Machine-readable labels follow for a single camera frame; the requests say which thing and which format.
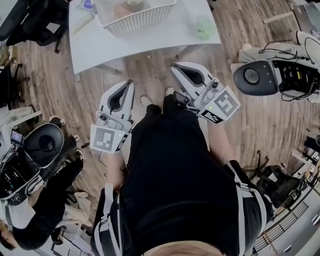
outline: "person's arm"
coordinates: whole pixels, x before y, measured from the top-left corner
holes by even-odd
[[[119,191],[124,183],[126,163],[121,151],[114,154],[107,154],[108,163],[108,182],[113,184],[113,190]]]
[[[226,161],[236,160],[234,149],[222,123],[214,124],[208,121],[208,133],[210,152],[220,164],[224,166]]]

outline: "plastic basket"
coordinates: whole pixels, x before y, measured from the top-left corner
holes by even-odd
[[[118,0],[91,0],[99,25],[115,35],[164,21],[177,0],[143,0],[146,9],[117,18],[114,6],[119,2]]]

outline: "person in black clothing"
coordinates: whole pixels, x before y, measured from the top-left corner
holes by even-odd
[[[67,199],[66,189],[72,185],[84,169],[85,158],[80,149],[76,150],[76,160],[67,163],[58,174],[52,177],[41,191],[26,228],[9,228],[0,221],[0,242],[9,250],[21,247],[24,250],[35,250],[43,246],[57,225],[62,221]]]
[[[127,165],[120,152],[107,155],[108,181],[120,191],[122,229],[130,236],[122,254],[237,256],[238,198],[234,172],[226,163],[242,183],[256,187],[236,161],[224,126],[208,122],[208,150],[198,117],[177,105],[172,93],[168,88],[163,111],[141,97],[146,115],[132,131]],[[104,215],[104,197],[102,190],[94,230]],[[264,195],[262,199],[270,221],[272,206]],[[248,250],[259,236],[262,216],[254,197],[243,200],[243,208]],[[110,218],[116,238],[117,209],[115,200]],[[99,240],[107,244],[102,235]],[[94,239],[91,245],[102,256]]]

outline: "white robot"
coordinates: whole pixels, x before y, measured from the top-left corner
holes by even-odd
[[[231,118],[241,104],[229,86],[202,65],[176,62],[171,71],[183,93],[174,92],[177,104],[201,118],[219,124]],[[91,125],[90,147],[105,153],[121,149],[131,133],[135,86],[132,80],[114,85],[101,98],[96,123]]]

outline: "purple object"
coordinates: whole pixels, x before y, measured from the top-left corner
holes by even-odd
[[[83,7],[86,9],[92,9],[92,3],[91,0],[85,0]]]

